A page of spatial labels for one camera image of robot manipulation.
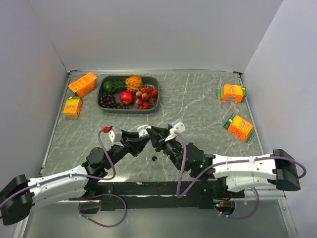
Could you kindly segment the white earbud charging case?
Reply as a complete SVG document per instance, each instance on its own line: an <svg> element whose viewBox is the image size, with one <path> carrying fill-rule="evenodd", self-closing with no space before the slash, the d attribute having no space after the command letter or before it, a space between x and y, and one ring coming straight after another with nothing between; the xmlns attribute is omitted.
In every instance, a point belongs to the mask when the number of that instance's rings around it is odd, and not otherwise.
<svg viewBox="0 0 317 238"><path fill-rule="evenodd" d="M137 133L139 135L139 138L145 137L148 135L147 129L151 129L151 126L145 124L137 128Z"/></svg>

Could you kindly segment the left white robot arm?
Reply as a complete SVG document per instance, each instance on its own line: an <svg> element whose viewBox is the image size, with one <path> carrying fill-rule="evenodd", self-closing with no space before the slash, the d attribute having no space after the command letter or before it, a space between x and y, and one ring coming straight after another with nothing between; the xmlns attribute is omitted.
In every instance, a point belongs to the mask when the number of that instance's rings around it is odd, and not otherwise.
<svg viewBox="0 0 317 238"><path fill-rule="evenodd" d="M31 210L43 206L84 197L97 196L99 181L112 180L116 176L114 165L127 154L138 156L150 138L146 130L127 132L116 127L104 127L98 132L109 134L113 145L109 150L102 141L92 149L86 161L67 171L38 178L16 176L0 192L0 218L5 226L13 225L28 217Z"/></svg>

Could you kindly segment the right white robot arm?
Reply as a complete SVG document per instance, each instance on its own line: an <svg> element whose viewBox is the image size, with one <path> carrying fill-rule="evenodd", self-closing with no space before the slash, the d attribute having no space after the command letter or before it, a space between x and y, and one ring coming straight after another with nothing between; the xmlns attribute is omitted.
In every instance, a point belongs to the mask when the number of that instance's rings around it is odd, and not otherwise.
<svg viewBox="0 0 317 238"><path fill-rule="evenodd" d="M270 184L282 191L300 190L300 176L296 168L299 163L283 149L246 157L206 154L193 143L185 141L181 135L184 129L182 123L168 128L145 128L153 148L163 151L179 170L176 189L179 196L185 195L193 186L191 183L183 192L180 191L184 172L189 172L194 181L223 179L216 185L216 191L224 198L233 192Z"/></svg>

